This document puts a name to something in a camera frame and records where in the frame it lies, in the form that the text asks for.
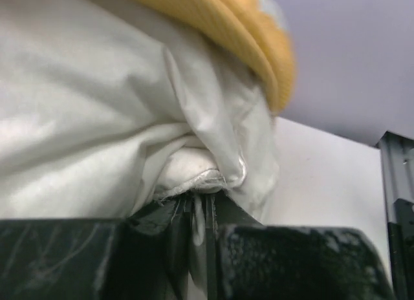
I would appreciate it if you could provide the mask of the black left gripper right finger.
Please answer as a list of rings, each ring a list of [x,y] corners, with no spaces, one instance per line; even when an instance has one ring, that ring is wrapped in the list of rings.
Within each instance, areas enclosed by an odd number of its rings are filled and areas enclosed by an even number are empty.
[[[208,299],[393,299],[359,230],[265,226],[224,193],[205,196]]]

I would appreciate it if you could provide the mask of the blue yellow Mickey pillowcase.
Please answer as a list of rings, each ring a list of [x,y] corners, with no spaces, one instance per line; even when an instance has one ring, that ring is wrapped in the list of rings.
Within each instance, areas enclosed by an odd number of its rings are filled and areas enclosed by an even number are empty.
[[[263,81],[269,109],[289,102],[295,78],[290,36],[260,10],[259,0],[134,0],[203,33],[237,56]]]

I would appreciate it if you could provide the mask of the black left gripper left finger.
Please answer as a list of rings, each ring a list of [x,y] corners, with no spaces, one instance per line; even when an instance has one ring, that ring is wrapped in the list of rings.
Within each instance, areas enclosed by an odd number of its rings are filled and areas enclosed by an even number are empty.
[[[191,199],[127,219],[3,219],[2,299],[185,299]]]

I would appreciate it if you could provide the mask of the white pillow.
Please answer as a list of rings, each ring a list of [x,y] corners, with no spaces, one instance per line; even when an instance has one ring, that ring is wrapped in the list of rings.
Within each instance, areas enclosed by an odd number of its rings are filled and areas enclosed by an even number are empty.
[[[276,116],[237,56],[134,0],[1,0],[1,221],[127,219],[187,195],[207,297],[203,200],[261,221]]]

